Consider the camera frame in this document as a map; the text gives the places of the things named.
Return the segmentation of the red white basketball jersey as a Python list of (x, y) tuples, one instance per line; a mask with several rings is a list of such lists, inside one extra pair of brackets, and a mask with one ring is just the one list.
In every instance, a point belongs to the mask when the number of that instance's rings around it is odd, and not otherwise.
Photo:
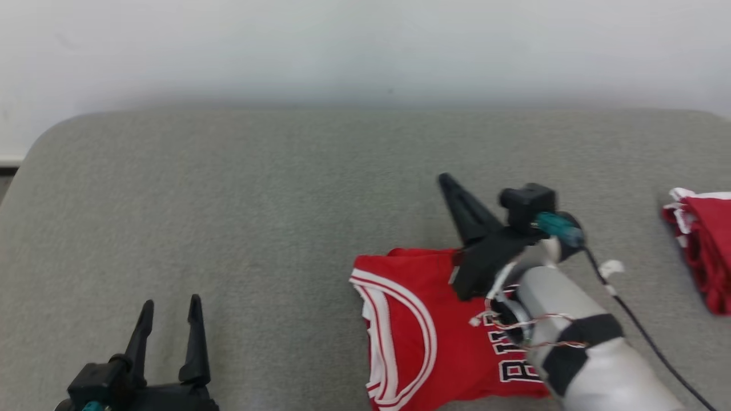
[(525, 353), (485, 314), (460, 301), (454, 249), (393, 249), (356, 257), (350, 283), (363, 300), (373, 411), (435, 411), (485, 396), (550, 396)]

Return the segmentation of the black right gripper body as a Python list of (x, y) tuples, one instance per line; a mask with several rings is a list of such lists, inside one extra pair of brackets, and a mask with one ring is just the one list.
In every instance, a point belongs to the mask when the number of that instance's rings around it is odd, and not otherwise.
[(460, 301), (484, 297), (495, 284), (499, 271), (523, 254), (527, 247), (545, 239), (541, 231), (519, 232), (512, 227), (478, 227), (461, 236), (462, 248), (455, 257), (457, 272), (451, 286)]

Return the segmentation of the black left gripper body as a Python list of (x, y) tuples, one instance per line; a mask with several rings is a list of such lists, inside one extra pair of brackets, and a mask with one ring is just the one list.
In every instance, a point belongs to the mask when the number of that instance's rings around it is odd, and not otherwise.
[(111, 411), (221, 411), (208, 388), (193, 385), (159, 385), (136, 390), (127, 404)]

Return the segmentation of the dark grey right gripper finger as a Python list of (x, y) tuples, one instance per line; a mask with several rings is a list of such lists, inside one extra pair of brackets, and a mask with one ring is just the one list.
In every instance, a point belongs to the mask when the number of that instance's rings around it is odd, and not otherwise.
[(501, 231), (501, 221), (452, 175), (439, 174), (438, 185), (463, 247)]

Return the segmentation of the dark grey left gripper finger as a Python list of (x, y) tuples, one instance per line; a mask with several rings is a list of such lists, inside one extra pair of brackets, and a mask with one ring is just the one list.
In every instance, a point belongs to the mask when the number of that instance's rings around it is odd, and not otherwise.
[(183, 385), (206, 386), (211, 382), (206, 330), (204, 330), (203, 304), (198, 294), (193, 294), (188, 308), (190, 333), (186, 345), (186, 358), (178, 372)]
[(153, 328), (154, 302), (144, 302), (143, 309), (139, 313), (135, 330), (130, 337), (126, 347), (125, 356), (130, 359), (131, 383), (135, 388), (141, 389), (147, 386), (144, 379), (144, 361), (146, 360), (146, 348), (148, 337)]

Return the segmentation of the red white shorts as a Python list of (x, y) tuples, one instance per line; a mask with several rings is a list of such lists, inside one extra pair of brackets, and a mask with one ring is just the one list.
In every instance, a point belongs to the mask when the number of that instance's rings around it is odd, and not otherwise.
[(673, 227), (705, 306), (731, 316), (731, 192), (669, 191), (661, 215)]

